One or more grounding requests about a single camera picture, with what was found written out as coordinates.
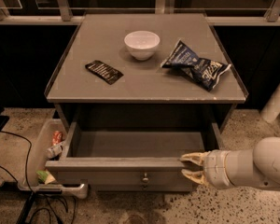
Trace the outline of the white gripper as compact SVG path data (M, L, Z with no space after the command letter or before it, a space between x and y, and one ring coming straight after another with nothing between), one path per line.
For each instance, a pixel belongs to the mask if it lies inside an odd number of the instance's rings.
M180 157L181 161L190 161L198 166L203 166L203 171L182 169L181 173L184 177L199 185L205 185L206 179L210 185L217 189L230 189L232 183L227 176L225 165L228 154L229 151L225 150L184 154Z

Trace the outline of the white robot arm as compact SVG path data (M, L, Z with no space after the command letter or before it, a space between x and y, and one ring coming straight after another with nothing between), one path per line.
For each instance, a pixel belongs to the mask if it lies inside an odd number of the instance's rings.
M189 180L216 189L252 187L280 191L280 137L266 137L253 148L193 152L180 157L203 169L183 169Z

